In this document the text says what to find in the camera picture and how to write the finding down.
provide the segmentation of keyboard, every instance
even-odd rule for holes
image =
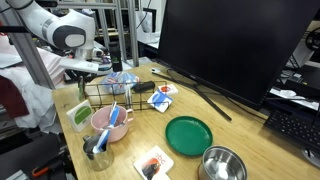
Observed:
[[[320,153],[320,128],[281,111],[274,111],[264,126],[286,136],[301,146]]]

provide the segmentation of wooden table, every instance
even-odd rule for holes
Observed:
[[[162,72],[165,72],[164,67],[156,63],[129,71],[139,76],[141,81],[162,80],[150,73],[151,67],[160,67]],[[179,93],[171,96],[174,102],[166,112],[160,113],[154,109],[135,111],[135,119],[130,123],[126,136],[111,144],[115,154],[113,164],[100,172],[95,172],[88,166],[87,157],[82,151],[82,137],[94,135],[92,127],[89,125],[77,133],[66,117],[66,112],[79,103],[77,85],[54,90],[53,99],[77,177],[80,180],[142,179],[134,169],[133,163],[153,146],[158,145],[174,161],[174,166],[168,172],[171,179],[197,179],[201,156],[181,155],[171,149],[165,138],[165,128],[170,120],[178,116],[193,116],[210,127],[214,137],[213,145],[226,146],[242,158],[247,167],[248,179],[319,179],[319,169],[303,157],[301,149],[265,128],[264,120],[241,110],[223,96],[209,95],[232,117],[233,120],[229,122],[194,91],[175,85]],[[251,111],[266,118],[256,111]]]

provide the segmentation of green plastic plate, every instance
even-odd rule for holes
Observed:
[[[166,138],[174,150],[187,156],[202,155],[213,143],[209,127],[190,116],[172,119],[166,127]]]

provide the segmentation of pink cup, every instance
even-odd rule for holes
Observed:
[[[121,106],[117,106],[117,107],[120,108],[119,115],[117,117],[114,128],[109,130],[110,135],[108,138],[108,142],[115,142],[123,138],[129,129],[128,122],[134,119],[132,109],[126,110]],[[101,134],[104,131],[103,128],[109,125],[110,111],[111,111],[111,106],[105,106],[99,109],[97,112],[95,112],[91,117],[91,126],[93,127],[94,132],[96,134]],[[128,113],[130,112],[132,113],[132,117],[128,119]]]

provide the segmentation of metal bowl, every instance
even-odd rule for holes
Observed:
[[[211,146],[203,153],[200,180],[246,180],[247,169],[241,158],[223,146]]]

